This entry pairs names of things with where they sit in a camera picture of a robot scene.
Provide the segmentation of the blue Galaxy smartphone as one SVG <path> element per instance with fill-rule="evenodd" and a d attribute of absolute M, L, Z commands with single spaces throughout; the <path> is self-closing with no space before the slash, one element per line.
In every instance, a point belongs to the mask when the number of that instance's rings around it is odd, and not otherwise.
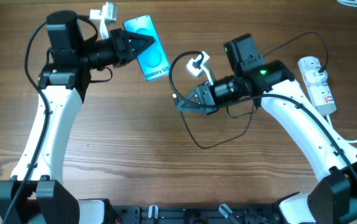
<path fill-rule="evenodd" d="M 144 15 L 123 22 L 124 28 L 129 32 L 152 36 L 155 42 L 144 52 L 139 54 L 137 61 L 143 72 L 144 79 L 148 82 L 168 75 L 169 60 L 159 39 L 155 25 L 150 15 Z"/>

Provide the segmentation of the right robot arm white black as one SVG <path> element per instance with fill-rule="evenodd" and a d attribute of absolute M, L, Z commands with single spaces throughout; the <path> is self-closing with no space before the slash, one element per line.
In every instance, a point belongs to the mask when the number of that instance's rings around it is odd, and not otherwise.
<path fill-rule="evenodd" d="M 232 223 L 350 223 L 357 219 L 357 148 L 346 142 L 313 107 L 293 73 L 279 60 L 266 62 L 250 34 L 224 44 L 233 74 L 216 80 L 205 52 L 190 51 L 188 72 L 207 75 L 189 95 L 174 92 L 180 113 L 211 114 L 246 101 L 274 117 L 303 152 L 318 180 L 309 193 L 275 203 L 247 205 L 235 217 L 227 205 L 219 212 Z"/>

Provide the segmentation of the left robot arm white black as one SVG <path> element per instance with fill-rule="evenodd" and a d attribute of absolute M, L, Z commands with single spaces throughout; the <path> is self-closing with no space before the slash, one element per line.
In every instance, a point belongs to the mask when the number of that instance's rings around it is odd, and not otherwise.
<path fill-rule="evenodd" d="M 47 16 L 51 46 L 32 86 L 39 104 L 25 150 L 9 180 L 0 180 L 3 223 L 116 223 L 110 201 L 77 199 L 63 185 L 63 166 L 70 132 L 87 88 L 91 70 L 112 70 L 136 59 L 154 44 L 150 35 L 123 29 L 84 39 L 79 22 L 90 16 L 57 11 Z"/>

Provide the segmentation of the white USB charger plug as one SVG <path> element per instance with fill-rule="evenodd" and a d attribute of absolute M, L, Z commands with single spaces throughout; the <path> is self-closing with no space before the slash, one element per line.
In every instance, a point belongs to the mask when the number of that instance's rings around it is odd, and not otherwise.
<path fill-rule="evenodd" d="M 327 81 L 327 73 L 319 72 L 318 69 L 311 69 L 303 72 L 302 78 L 307 86 L 313 86 Z"/>

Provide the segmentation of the white power strip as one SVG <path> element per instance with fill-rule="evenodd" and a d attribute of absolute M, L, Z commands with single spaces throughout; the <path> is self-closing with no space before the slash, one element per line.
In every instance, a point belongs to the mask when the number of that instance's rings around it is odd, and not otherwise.
<path fill-rule="evenodd" d="M 320 61 L 316 57 L 308 56 L 298 61 L 301 74 L 307 70 L 321 69 Z M 306 86 L 312 106 L 322 115 L 329 116 L 336 111 L 335 101 L 331 94 L 327 81 L 318 85 Z"/>

